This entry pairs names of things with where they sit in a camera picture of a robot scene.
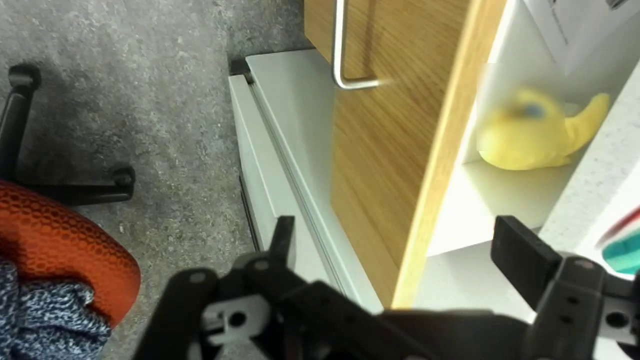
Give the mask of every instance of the gray carpet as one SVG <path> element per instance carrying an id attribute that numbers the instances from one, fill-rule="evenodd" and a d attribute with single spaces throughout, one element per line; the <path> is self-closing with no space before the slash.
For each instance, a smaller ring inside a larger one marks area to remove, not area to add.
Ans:
<path id="1" fill-rule="evenodd" d="M 44 73 L 20 178 L 138 172 L 131 203 L 79 211 L 141 269 L 140 298 L 104 358 L 131 356 L 173 273 L 225 273 L 249 251 L 228 63 L 306 47 L 302 0 L 0 0 L 0 71 Z M 235 347 L 225 358 L 252 355 Z"/>

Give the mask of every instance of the black plastic part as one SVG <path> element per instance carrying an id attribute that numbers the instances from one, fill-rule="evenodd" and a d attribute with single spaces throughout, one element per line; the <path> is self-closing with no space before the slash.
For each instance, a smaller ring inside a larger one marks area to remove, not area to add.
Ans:
<path id="1" fill-rule="evenodd" d="M 252 345 L 265 356 L 265 358 L 278 358 L 278 360 L 289 360 L 287 356 L 287 345 L 286 345 L 286 329 L 283 324 L 272 317 L 268 326 L 260 336 L 252 339 Z"/>
<path id="2" fill-rule="evenodd" d="M 280 263 L 256 260 L 246 266 L 247 287 L 262 295 L 286 322 L 303 326 L 328 345 L 333 358 L 435 360 L 415 339 L 384 319 L 374 319 L 323 282 L 306 285 Z"/>
<path id="3" fill-rule="evenodd" d="M 276 222 L 272 245 L 268 249 L 268 254 L 272 256 L 272 260 L 280 263 L 282 266 L 287 265 L 287 254 L 289 254 L 291 239 L 293 239 L 293 226 L 295 226 L 293 216 L 280 216 Z"/>
<path id="4" fill-rule="evenodd" d="M 492 312 L 387 312 L 382 319 L 441 360 L 518 360 L 527 331 Z"/>
<path id="5" fill-rule="evenodd" d="M 228 65 L 228 73 L 229 73 L 232 76 L 241 75 L 241 76 L 246 78 L 246 84 L 256 84 L 256 81 L 253 81 L 253 76 L 252 76 L 252 71 L 249 71 L 249 66 L 246 65 L 246 60 L 232 60 L 232 63 Z"/>
<path id="6" fill-rule="evenodd" d="M 492 260 L 534 311 L 556 276 L 561 256 L 514 216 L 498 216 Z"/>
<path id="7" fill-rule="evenodd" d="M 206 269 L 175 275 L 164 288 L 133 358 L 188 360 L 194 345 L 199 347 L 202 358 L 215 358 L 220 349 L 208 347 L 199 321 L 218 285 L 218 276 Z"/>
<path id="8" fill-rule="evenodd" d="M 7 71 L 11 93 L 0 118 L 0 178 L 16 183 L 16 169 L 20 147 L 28 122 L 33 93 L 40 87 L 40 73 L 35 66 L 17 65 Z M 108 187 L 47 187 L 47 184 L 20 184 L 42 197 L 54 199 L 67 207 L 126 203 L 133 197 L 136 177 L 131 169 L 115 170 Z"/>
<path id="9" fill-rule="evenodd" d="M 566 259 L 530 329 L 523 358 L 589 360 L 600 333 L 608 275 L 585 259 Z"/>
<path id="10" fill-rule="evenodd" d="M 608 300 L 613 300 L 615 305 L 621 305 L 621 302 L 630 305 L 630 311 L 634 311 L 634 315 L 627 317 L 627 326 L 632 334 L 640 334 L 640 275 L 635 275 L 634 282 L 608 276 L 608 282 L 603 287 L 603 297 L 605 297 L 603 305 Z M 621 345 L 621 342 L 617 345 L 630 358 L 640 358 L 640 345 L 635 347 Z"/>

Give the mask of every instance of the wooden cabinet door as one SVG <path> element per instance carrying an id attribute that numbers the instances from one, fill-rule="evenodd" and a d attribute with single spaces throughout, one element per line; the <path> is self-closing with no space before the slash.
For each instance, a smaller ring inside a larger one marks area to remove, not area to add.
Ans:
<path id="1" fill-rule="evenodd" d="M 380 300 L 411 305 L 425 249 L 506 0 L 350 0 L 331 205 Z M 306 0 L 330 60 L 333 0 Z"/>

